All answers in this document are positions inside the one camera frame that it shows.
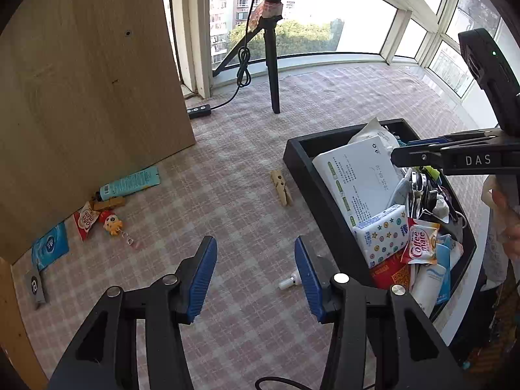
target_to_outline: wooden board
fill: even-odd
[[[47,387],[47,377],[25,333],[12,282],[11,265],[0,258],[0,346],[31,390]]]
[[[162,0],[24,0],[0,35],[0,256],[194,144]]]

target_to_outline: black tray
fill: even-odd
[[[388,127],[390,132],[398,135],[403,142],[419,139],[419,136],[402,118],[380,123]],[[313,158],[322,152],[347,145],[350,138],[363,127],[365,127],[365,124],[358,124],[357,126],[289,139],[285,147],[283,160],[298,188],[300,188],[300,192],[307,202],[310,211],[313,213],[337,267],[341,272],[354,277],[361,284],[375,287],[367,262],[354,235],[348,228],[334,198],[332,198],[327,186],[312,163]],[[451,194],[454,208],[466,216],[451,185],[443,174],[441,174],[441,179],[443,186]],[[464,254],[451,271],[451,294],[453,294],[464,276],[477,246],[469,225],[464,229],[462,246],[464,247]],[[430,319],[434,320],[445,304],[436,305],[430,315]]]

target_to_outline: keychain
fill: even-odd
[[[111,236],[122,236],[128,245],[134,243],[134,239],[127,232],[123,231],[123,221],[119,220],[114,212],[103,211],[99,218],[103,222],[103,229],[109,232]]]

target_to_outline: silver screw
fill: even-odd
[[[339,272],[338,274],[334,274],[334,281],[336,283],[345,284],[350,280],[346,274],[343,274],[342,272]]]
[[[177,283],[177,280],[178,278],[175,274],[167,274],[163,277],[163,283],[168,286]]]
[[[406,289],[400,284],[395,284],[392,286],[392,292],[398,296],[402,296],[406,293]]]
[[[116,297],[121,293],[121,289],[118,286],[112,286],[107,289],[107,296],[108,297]]]

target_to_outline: pink plaid fabric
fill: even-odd
[[[280,99],[281,114],[275,115],[268,84],[252,85],[210,117],[192,122],[197,144],[159,162],[161,184],[128,196],[116,210],[137,248],[110,237],[101,225],[82,242],[73,219],[67,219],[70,251],[42,271],[48,303],[38,310],[23,280],[30,253],[14,265],[25,329],[47,376],[110,285],[125,290],[150,285],[174,272],[211,234],[218,260],[206,301],[194,324],[181,328],[194,387],[251,388],[261,376],[279,375],[318,388],[332,329],[310,314],[300,286],[282,292],[277,282],[295,269],[298,235],[307,234],[318,253],[330,254],[282,161],[287,140],[375,115],[403,117],[424,138],[468,127],[404,67],[290,76],[280,80]],[[284,208],[277,199],[269,178],[274,168],[282,168],[294,205]],[[478,224],[482,178],[451,182],[470,224]],[[139,380],[141,388],[149,388],[144,340],[140,322]],[[369,357],[371,375],[374,368]]]

